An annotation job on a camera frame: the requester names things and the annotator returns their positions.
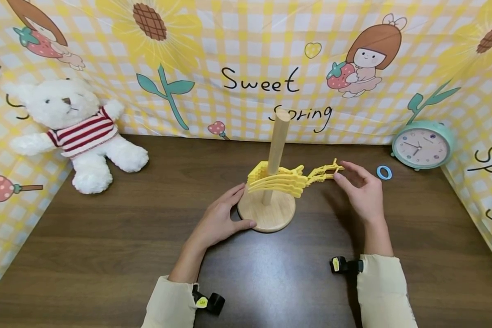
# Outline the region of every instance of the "clock face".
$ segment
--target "clock face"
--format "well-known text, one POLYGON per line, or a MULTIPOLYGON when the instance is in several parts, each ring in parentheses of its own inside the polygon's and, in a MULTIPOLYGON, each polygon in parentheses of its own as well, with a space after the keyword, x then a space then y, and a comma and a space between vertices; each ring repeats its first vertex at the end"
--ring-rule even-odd
POLYGON ((425 128, 413 128, 402 132, 395 139, 395 155, 413 167, 435 167, 449 154, 446 140, 437 132, 425 128))

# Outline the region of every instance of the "cream sleeve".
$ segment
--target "cream sleeve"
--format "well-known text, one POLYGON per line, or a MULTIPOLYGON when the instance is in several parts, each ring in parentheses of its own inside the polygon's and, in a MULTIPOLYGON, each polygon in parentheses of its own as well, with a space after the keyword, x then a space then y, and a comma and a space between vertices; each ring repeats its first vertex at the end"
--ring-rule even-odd
POLYGON ((398 258, 361 255, 357 296, 364 328, 417 328, 398 258))
POLYGON ((162 276, 146 307, 142 328, 191 328, 195 321, 193 283, 178 283, 162 276))

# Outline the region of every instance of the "table surface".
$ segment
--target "table surface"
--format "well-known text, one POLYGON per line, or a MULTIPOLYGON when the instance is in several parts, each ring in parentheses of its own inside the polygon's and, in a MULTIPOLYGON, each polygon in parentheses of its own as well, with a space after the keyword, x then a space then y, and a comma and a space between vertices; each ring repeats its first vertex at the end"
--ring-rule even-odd
MULTIPOLYGON (((246 180, 269 144, 128 136, 150 163, 81 195, 72 175, 0 281, 0 328, 140 327, 159 276, 168 274, 208 204, 246 180)), ((419 327, 492 328, 492 254, 439 169, 414 172, 389 147, 287 144, 281 166, 333 158, 371 172, 387 165, 385 213, 419 327)), ((232 218, 238 220, 236 211, 232 218)), ((297 200, 282 231, 247 231, 211 248, 201 292, 226 299, 195 327, 360 327, 356 280, 333 275, 333 256, 357 256, 361 234, 332 181, 297 200)))

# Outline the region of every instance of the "alarm clock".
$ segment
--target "alarm clock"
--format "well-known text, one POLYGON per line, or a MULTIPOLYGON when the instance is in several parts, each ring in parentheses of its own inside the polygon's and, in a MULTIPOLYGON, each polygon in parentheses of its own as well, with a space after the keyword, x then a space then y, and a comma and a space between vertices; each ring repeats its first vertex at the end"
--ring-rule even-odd
POLYGON ((454 135, 442 123, 417 121, 405 125, 392 141, 392 156, 404 165, 433 169, 449 161, 454 135))

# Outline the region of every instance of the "left hand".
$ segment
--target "left hand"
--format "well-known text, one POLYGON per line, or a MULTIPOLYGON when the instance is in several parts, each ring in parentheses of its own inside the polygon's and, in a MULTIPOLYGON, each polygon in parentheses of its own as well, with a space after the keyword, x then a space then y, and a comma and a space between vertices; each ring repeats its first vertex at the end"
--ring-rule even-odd
POLYGON ((236 232, 255 227, 257 225, 255 221, 232 221, 230 218, 231 208, 239 203, 244 191, 245 184, 242 183, 226 191, 214 201, 193 230, 190 241, 197 243, 199 247, 208 248, 236 232))

